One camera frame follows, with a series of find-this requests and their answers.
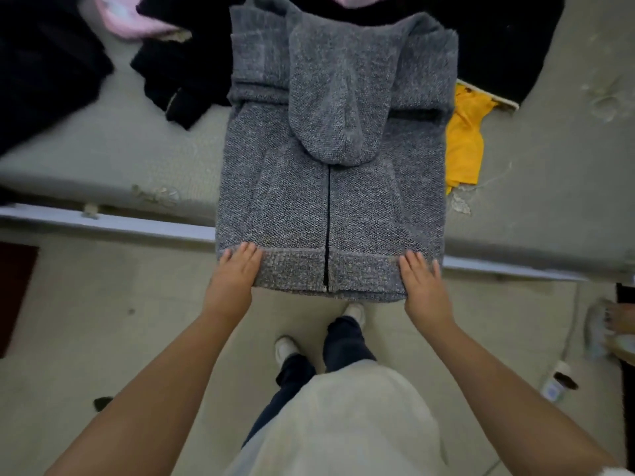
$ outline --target yellow cloth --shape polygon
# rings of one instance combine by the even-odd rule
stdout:
[[[485,144],[481,120],[496,106],[491,96],[456,84],[454,115],[446,129],[445,193],[461,183],[478,183]]]

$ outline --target person's left arm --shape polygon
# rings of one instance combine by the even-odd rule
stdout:
[[[225,251],[201,315],[144,368],[48,469],[47,476],[167,476],[192,428],[211,370],[251,304],[262,250]]]

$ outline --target tile floor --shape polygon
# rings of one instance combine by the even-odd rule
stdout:
[[[211,246],[122,239],[43,226],[0,226],[0,240],[41,248],[13,336],[0,360],[0,474],[42,474],[93,417],[198,311],[215,265]],[[534,386],[560,358],[581,389],[561,407],[624,459],[620,371],[582,357],[586,307],[612,284],[446,274],[456,318]],[[321,364],[327,324],[345,303],[255,289],[211,376],[176,475],[219,475],[276,390],[273,342],[293,335]],[[377,358],[421,392],[439,419],[452,472],[481,476],[496,462],[457,385],[415,332],[402,303],[369,304]],[[491,474],[503,476],[501,464]]]

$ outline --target leg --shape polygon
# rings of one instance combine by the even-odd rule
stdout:
[[[362,327],[366,321],[362,304],[349,304],[341,317],[328,327],[322,357],[326,371],[333,373],[362,359],[377,360],[366,347]]]
[[[267,407],[260,413],[258,419],[253,424],[247,439],[244,440],[242,445],[247,444],[254,434],[256,434],[260,429],[262,429],[270,420],[272,420],[280,410],[284,407],[284,405],[293,399],[293,397],[298,393],[302,387],[308,383],[313,376],[316,375],[316,370],[313,365],[309,362],[306,356],[300,354],[299,350],[293,344],[293,348],[287,348],[286,355],[283,355],[282,358],[279,356],[281,352],[279,350],[279,344],[281,339],[276,343],[276,359],[279,364],[282,364],[282,368],[280,369],[280,374],[275,378],[275,382],[280,386],[280,391],[275,393],[274,397],[271,399],[271,402],[267,405]]]

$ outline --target gray hoodie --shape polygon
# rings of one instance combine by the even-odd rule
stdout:
[[[456,33],[424,13],[365,28],[288,0],[231,16],[218,254],[263,247],[260,287],[402,299],[396,256],[443,256]]]

